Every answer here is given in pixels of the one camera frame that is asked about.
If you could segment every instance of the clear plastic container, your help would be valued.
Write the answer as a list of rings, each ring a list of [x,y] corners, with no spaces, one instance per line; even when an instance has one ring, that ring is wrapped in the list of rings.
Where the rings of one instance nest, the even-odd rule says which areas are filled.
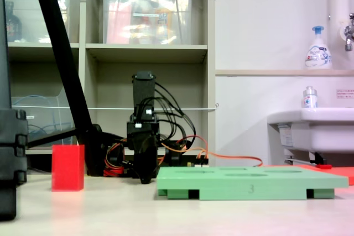
[[[5,0],[5,2],[8,41],[50,43],[38,0]],[[69,40],[71,43],[78,43],[80,0],[58,0],[58,2]]]
[[[103,0],[103,43],[192,44],[191,10],[192,0]]]
[[[53,132],[70,129],[74,126],[70,109],[16,107],[69,107],[64,89],[61,90],[57,97],[28,95],[24,97],[11,97],[11,101],[13,108],[19,108],[26,111],[29,141],[38,137],[44,137]],[[73,138],[58,140],[43,146],[50,147],[55,144],[73,144]]]

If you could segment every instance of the green foam board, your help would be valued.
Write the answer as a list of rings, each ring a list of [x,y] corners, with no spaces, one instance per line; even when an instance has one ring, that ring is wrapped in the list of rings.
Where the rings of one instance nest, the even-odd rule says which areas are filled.
[[[168,199],[334,198],[334,188],[348,186],[347,177],[300,167],[162,167],[157,176],[158,195]]]

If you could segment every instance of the faucet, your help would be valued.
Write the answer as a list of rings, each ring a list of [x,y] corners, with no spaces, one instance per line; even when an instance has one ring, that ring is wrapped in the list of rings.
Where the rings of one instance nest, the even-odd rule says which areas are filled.
[[[352,25],[345,27],[345,30],[344,30],[345,40],[346,40],[345,50],[347,52],[353,50],[352,37],[354,34],[354,13],[350,13],[349,18],[351,20]]]

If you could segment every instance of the circular hole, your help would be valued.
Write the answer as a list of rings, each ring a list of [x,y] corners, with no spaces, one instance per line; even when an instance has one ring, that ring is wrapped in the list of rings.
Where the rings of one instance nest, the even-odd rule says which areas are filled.
[[[219,168],[220,170],[227,170],[227,171],[244,171],[246,168],[227,168],[227,167],[221,167]]]
[[[262,177],[268,176],[267,174],[225,174],[226,176],[235,176],[235,177]]]
[[[211,174],[213,171],[177,171],[183,174]]]
[[[273,173],[276,173],[276,174],[294,174],[294,173],[302,172],[302,171],[296,171],[296,170],[267,170],[267,171],[264,171],[264,172],[273,172]]]

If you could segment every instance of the washbasin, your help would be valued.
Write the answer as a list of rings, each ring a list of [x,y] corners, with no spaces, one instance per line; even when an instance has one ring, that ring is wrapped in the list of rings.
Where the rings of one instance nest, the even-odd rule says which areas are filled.
[[[274,113],[282,145],[321,153],[354,153],[354,108],[301,108]]]

